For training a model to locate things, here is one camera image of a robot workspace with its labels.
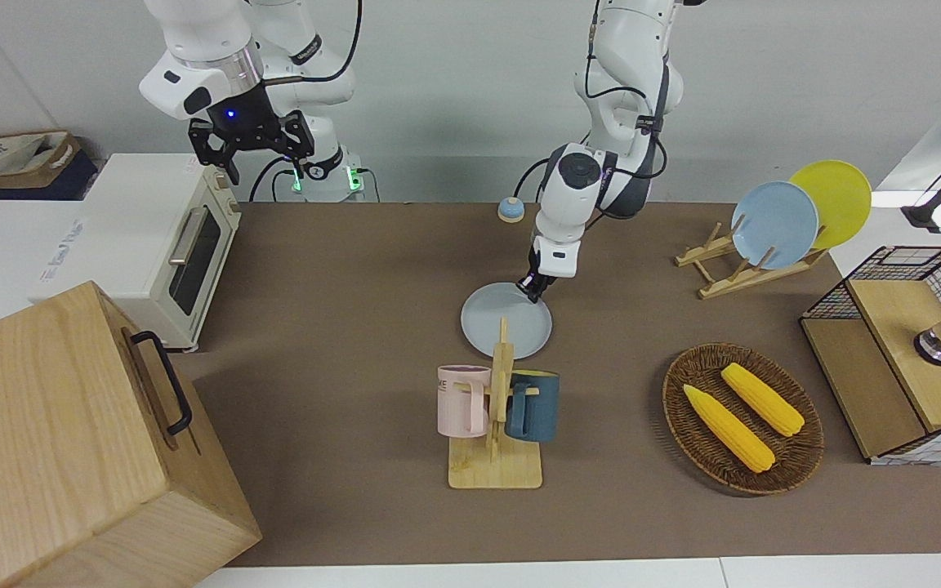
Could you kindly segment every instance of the yellow corn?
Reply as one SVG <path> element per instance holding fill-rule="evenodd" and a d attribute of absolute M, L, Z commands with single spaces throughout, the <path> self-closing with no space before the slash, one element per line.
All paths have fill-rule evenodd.
<path fill-rule="evenodd" d="M 772 387 L 742 365 L 729 364 L 722 369 L 721 377 L 735 390 L 735 394 L 739 394 L 739 398 L 784 438 L 800 432 L 801 427 L 804 427 L 804 417 L 779 392 L 772 390 Z"/>
<path fill-rule="evenodd" d="M 732 453 L 743 462 L 751 472 L 760 474 L 768 471 L 776 462 L 776 454 L 772 453 L 765 442 L 754 435 L 736 418 L 735 414 L 729 412 L 718 399 L 699 390 L 695 386 L 685 384 L 685 395 L 688 402 L 692 404 L 695 413 L 702 418 L 703 423 L 717 436 L 725 447 L 732 450 Z"/>

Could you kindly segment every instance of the woven tray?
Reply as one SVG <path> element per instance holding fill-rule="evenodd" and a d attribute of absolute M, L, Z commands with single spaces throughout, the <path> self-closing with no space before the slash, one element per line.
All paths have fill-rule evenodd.
<path fill-rule="evenodd" d="M 784 438 L 725 384 L 720 371 L 732 362 L 754 372 L 799 411 L 804 417 L 801 432 Z M 768 444 L 776 454 L 772 469 L 755 474 L 743 465 L 692 410 L 683 384 L 691 384 L 719 399 Z M 746 347 L 708 343 L 677 357 L 663 380 L 663 412 L 673 438 L 699 469 L 718 483 L 746 494 L 778 494 L 799 487 L 813 475 L 823 458 L 823 428 L 804 388 L 772 360 Z"/>

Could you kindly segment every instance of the table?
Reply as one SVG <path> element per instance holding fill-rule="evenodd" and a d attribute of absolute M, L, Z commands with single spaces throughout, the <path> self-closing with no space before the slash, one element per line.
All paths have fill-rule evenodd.
<path fill-rule="evenodd" d="M 520 278 L 530 224 L 482 204 L 248 207 L 202 351 L 176 357 L 264 532 L 233 565 L 941 552 L 941 468 L 863 464 L 796 323 L 833 265 L 698 301 L 671 263 L 731 211 L 651 204 L 591 230 L 579 276 L 546 294 L 550 343 L 520 362 L 563 375 L 544 488 L 470 492 L 445 484 L 434 369 L 487 361 L 459 308 Z M 708 341 L 753 347 L 813 397 L 827 453 L 802 488 L 727 496 L 677 453 L 660 385 Z"/>

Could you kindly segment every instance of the black handle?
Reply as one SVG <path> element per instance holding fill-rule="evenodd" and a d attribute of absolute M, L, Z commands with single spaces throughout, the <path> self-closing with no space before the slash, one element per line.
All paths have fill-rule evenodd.
<path fill-rule="evenodd" d="M 165 432 L 168 432 L 172 436 L 179 435 L 181 431 L 191 424 L 191 405 L 187 404 L 184 388 L 180 385 L 180 380 L 176 379 L 176 372 L 172 369 L 172 362 L 169 361 L 169 356 L 165 353 L 165 345 L 162 344 L 162 340 L 158 338 L 158 335 L 154 335 L 154 332 L 151 331 L 138 332 L 136 335 L 130 337 L 130 340 L 133 341 L 134 345 L 145 341 L 152 341 L 154 343 L 154 349 L 158 351 L 158 357 L 162 359 L 165 375 L 169 377 L 169 384 L 172 384 L 172 392 L 176 394 L 176 404 L 180 405 L 180 420 L 165 428 Z"/>

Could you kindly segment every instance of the mug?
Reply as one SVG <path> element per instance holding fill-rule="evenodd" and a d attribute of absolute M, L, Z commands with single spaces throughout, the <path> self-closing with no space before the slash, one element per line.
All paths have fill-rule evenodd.
<path fill-rule="evenodd" d="M 492 384 L 492 379 L 492 369 L 480 365 L 438 368 L 438 432 L 459 439 L 485 435 L 488 428 L 485 388 Z M 466 386 L 470 390 L 461 390 Z"/>
<path fill-rule="evenodd" d="M 503 429 L 508 438 L 537 443 L 552 440 L 557 433 L 557 373 L 516 369 L 511 375 L 511 388 Z"/>

